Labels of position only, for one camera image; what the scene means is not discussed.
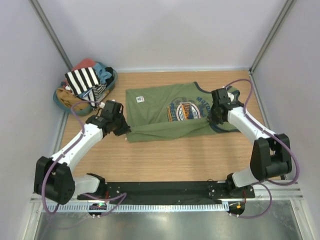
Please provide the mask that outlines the green motorcycle tank top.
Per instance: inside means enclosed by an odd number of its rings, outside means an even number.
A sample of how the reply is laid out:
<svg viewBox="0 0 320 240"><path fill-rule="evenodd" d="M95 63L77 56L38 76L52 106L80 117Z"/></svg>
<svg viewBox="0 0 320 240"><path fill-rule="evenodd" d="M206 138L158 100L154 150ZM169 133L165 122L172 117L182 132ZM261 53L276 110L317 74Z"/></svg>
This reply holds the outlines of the green motorcycle tank top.
<svg viewBox="0 0 320 240"><path fill-rule="evenodd" d="M209 91L195 82L125 92L126 120L130 143L168 141L238 132L232 124L211 124L208 116L213 105Z"/></svg>

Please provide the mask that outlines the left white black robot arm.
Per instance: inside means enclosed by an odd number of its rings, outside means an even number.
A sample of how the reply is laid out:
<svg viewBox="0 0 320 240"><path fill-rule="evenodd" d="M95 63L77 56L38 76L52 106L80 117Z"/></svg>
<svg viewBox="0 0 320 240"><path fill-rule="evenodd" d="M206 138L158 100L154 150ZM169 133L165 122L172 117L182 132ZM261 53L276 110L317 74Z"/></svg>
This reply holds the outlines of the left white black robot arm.
<svg viewBox="0 0 320 240"><path fill-rule="evenodd" d="M94 173L74 177L73 171L87 152L105 136L121 136L130 132L123 114L124 106L108 100L99 114L82 122L80 132L60 151L36 162L33 191L45 201L65 205L74 196L89 196L101 200L107 193L106 180Z"/></svg>

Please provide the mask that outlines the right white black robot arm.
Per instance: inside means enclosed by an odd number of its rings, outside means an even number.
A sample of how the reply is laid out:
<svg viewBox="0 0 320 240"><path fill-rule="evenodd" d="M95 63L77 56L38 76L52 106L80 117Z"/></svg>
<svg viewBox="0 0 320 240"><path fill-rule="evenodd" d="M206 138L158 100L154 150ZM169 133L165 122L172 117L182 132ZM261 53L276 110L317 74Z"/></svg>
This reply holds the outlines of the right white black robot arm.
<svg viewBox="0 0 320 240"><path fill-rule="evenodd" d="M277 134L257 121L226 88L211 91L211 96L209 125L220 133L233 126L252 144L249 166L226 177L224 188L229 197L242 197L254 184L291 173L292 152L286 134Z"/></svg>

